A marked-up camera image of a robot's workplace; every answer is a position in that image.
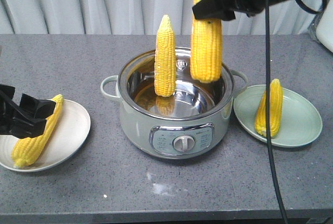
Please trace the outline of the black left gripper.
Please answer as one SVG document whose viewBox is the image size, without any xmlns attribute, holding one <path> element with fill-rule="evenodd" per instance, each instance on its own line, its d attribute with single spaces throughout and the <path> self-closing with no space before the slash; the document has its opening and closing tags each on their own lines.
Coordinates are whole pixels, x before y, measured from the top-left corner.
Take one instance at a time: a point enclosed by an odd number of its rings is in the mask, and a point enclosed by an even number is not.
<svg viewBox="0 0 333 224">
<path fill-rule="evenodd" d="M 19 106 L 33 119 L 19 118 L 18 106 L 12 101 L 14 93 L 14 87 L 1 84 L 1 135 L 19 139 L 42 135 L 46 118 L 53 114 L 56 102 L 22 94 Z"/>
</svg>

